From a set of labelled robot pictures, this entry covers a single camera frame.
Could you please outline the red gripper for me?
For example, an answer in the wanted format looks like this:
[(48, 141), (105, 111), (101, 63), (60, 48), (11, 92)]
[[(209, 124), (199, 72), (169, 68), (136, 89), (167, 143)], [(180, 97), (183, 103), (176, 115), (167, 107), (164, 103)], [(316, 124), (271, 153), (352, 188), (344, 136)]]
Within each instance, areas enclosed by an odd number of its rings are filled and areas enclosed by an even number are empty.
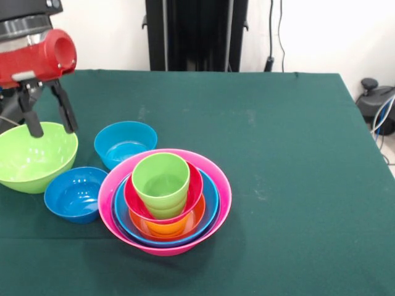
[(61, 76), (72, 73), (77, 65), (77, 51), (71, 37), (63, 30), (50, 29), (42, 33), (1, 42), (1, 87), (17, 88), (18, 103), (30, 135), (44, 135), (37, 113), (30, 105), (30, 85), (22, 81), (50, 81), (49, 88), (57, 98), (59, 113), (66, 133), (78, 129), (77, 121)]

